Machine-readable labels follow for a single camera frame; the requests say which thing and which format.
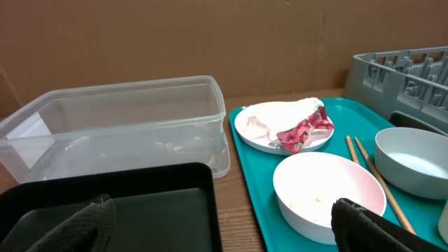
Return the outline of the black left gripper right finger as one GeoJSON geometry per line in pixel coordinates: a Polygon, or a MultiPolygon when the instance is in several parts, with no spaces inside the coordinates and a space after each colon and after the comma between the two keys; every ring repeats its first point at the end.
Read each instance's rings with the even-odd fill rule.
{"type": "Polygon", "coordinates": [[[347,198],[332,205],[339,252],[447,252],[347,198]]]}

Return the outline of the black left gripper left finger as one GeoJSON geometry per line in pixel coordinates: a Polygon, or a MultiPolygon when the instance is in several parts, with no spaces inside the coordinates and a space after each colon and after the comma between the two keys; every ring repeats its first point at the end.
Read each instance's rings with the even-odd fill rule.
{"type": "Polygon", "coordinates": [[[1,242],[2,251],[105,251],[116,224],[109,195],[89,202],[36,209],[25,214],[1,242]]]}

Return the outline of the pink bowl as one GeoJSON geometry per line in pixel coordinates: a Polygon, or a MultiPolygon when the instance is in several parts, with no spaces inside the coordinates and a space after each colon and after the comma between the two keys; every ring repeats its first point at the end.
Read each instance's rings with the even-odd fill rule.
{"type": "Polygon", "coordinates": [[[365,168],[344,157],[322,152],[298,153],[281,161],[273,174],[281,214],[302,236],[335,245],[331,210],[347,198],[383,216],[386,195],[365,168]]]}

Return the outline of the white cup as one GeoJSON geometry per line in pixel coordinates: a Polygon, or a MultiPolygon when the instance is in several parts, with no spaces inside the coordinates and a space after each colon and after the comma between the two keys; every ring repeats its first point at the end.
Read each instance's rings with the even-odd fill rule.
{"type": "Polygon", "coordinates": [[[437,228],[441,238],[448,244],[448,202],[446,202],[444,209],[442,210],[437,228]]]}

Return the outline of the grey bowl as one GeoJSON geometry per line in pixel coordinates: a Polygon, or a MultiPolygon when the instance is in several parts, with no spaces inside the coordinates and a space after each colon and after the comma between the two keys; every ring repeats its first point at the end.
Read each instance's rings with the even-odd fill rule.
{"type": "Polygon", "coordinates": [[[432,200],[447,199],[447,137],[391,127],[375,136],[374,165],[393,186],[432,200]]]}

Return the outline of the red strawberry wrapper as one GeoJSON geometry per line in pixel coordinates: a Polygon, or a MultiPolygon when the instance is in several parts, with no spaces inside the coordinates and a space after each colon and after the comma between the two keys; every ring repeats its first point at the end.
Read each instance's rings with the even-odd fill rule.
{"type": "Polygon", "coordinates": [[[318,107],[310,116],[300,121],[295,127],[276,134],[277,139],[270,146],[282,147],[290,153],[297,154],[314,130],[333,130],[335,126],[330,121],[324,106],[318,107]]]}

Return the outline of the white napkin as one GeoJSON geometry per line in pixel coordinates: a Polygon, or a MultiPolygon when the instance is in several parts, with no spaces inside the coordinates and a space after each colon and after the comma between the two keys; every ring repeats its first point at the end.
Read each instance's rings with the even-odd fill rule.
{"type": "Polygon", "coordinates": [[[264,138],[274,141],[277,133],[295,127],[320,106],[324,106],[323,102],[315,97],[248,106],[244,109],[248,113],[248,119],[243,133],[248,139],[264,138]]]}

